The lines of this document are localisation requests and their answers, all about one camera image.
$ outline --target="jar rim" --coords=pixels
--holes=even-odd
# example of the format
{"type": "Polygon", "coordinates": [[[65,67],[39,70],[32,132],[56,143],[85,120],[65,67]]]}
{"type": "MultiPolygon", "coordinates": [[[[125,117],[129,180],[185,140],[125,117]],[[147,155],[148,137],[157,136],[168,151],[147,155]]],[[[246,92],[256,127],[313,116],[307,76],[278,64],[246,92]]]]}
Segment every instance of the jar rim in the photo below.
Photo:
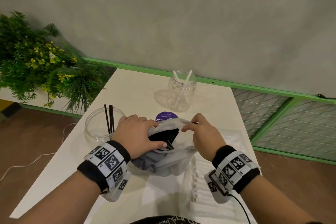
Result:
{"type": "MultiPolygon", "coordinates": [[[[188,72],[186,71],[182,71],[182,70],[177,70],[175,71],[176,74],[177,73],[185,73],[185,74],[188,74],[188,72]]],[[[179,86],[182,86],[182,87],[190,87],[190,86],[194,86],[196,84],[196,76],[193,75],[195,77],[195,81],[193,81],[192,83],[182,83],[182,82],[178,82],[174,76],[171,77],[171,79],[173,80],[174,83],[178,84],[179,86]]]]}
{"type": "MultiPolygon", "coordinates": [[[[119,108],[113,107],[113,110],[116,110],[117,112],[120,112],[120,113],[122,113],[123,116],[125,116],[125,114],[123,113],[123,111],[120,110],[119,108]]],[[[84,130],[92,138],[95,138],[95,139],[107,139],[107,138],[110,138],[113,135],[113,133],[110,133],[110,134],[106,134],[106,135],[103,135],[103,136],[98,136],[98,135],[94,135],[94,134],[90,133],[89,130],[88,130],[88,124],[92,120],[92,118],[94,116],[96,116],[97,114],[99,114],[101,112],[104,112],[104,111],[105,111],[105,108],[101,107],[101,108],[93,111],[92,113],[90,113],[90,115],[85,120],[85,128],[84,128],[84,130]]]]}

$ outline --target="person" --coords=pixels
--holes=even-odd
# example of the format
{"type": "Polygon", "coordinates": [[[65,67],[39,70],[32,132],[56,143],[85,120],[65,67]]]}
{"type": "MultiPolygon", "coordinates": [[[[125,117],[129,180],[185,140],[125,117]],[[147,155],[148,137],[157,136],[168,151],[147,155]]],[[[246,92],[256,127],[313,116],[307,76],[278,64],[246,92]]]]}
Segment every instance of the person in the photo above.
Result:
{"type": "MultiPolygon", "coordinates": [[[[216,152],[226,145],[225,141],[202,114],[196,114],[191,121],[182,128],[182,132],[194,131],[193,140],[196,149],[203,158],[212,161],[216,152]]],[[[127,150],[131,159],[137,158],[147,151],[166,146],[161,141],[149,141],[147,131],[150,127],[156,126],[157,122],[147,120],[146,117],[137,115],[122,117],[113,140],[127,150]]],[[[76,171],[20,217],[18,223],[84,223],[100,193],[101,188],[96,182],[76,171]]],[[[240,195],[258,224],[318,223],[261,175],[252,179],[240,195]]],[[[175,223],[188,223],[184,218],[174,219],[172,216],[149,217],[136,223],[169,223],[168,219],[176,220],[175,223]]]]}

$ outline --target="wire mesh panel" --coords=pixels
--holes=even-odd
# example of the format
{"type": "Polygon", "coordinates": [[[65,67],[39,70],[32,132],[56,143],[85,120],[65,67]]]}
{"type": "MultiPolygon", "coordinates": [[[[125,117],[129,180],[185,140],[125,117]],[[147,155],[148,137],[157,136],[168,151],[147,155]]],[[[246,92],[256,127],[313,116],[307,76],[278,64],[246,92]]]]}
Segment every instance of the wire mesh panel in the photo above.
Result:
{"type": "Polygon", "coordinates": [[[288,97],[232,89],[249,138],[288,100],[288,97]]]}
{"type": "Polygon", "coordinates": [[[336,105],[302,100],[255,146],[336,160],[336,105]]]}

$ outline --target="gray concrete wall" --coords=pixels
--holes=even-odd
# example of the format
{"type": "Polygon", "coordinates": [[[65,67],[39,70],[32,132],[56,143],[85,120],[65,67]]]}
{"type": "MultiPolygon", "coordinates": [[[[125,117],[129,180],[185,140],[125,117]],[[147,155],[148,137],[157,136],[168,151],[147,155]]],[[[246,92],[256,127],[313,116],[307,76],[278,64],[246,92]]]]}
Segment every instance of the gray concrete wall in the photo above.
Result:
{"type": "Polygon", "coordinates": [[[86,56],[336,97],[336,0],[0,0],[86,56]]]}

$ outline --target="black wristband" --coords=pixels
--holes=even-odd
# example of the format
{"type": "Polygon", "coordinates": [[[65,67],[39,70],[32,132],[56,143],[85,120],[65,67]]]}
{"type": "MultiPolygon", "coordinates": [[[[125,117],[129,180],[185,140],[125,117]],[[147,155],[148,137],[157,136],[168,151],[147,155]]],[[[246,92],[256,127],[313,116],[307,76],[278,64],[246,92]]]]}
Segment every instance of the black wristband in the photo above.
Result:
{"type": "Polygon", "coordinates": [[[225,159],[227,156],[229,156],[231,153],[236,151],[232,146],[229,145],[224,145],[220,147],[217,152],[215,157],[212,160],[212,164],[215,168],[218,167],[218,165],[225,159]]]}
{"type": "Polygon", "coordinates": [[[234,186],[233,189],[240,194],[242,190],[258,175],[260,175],[259,168],[251,169],[247,172],[234,186]]]}
{"type": "Polygon", "coordinates": [[[106,177],[90,161],[84,160],[84,162],[82,162],[77,167],[77,170],[85,175],[88,179],[97,183],[101,192],[109,187],[106,181],[106,177]]]}
{"type": "Polygon", "coordinates": [[[119,151],[119,153],[123,156],[126,164],[131,160],[131,156],[129,155],[128,151],[120,143],[118,143],[117,141],[113,141],[113,140],[108,141],[107,143],[113,146],[114,148],[116,148],[117,151],[119,151]]]}

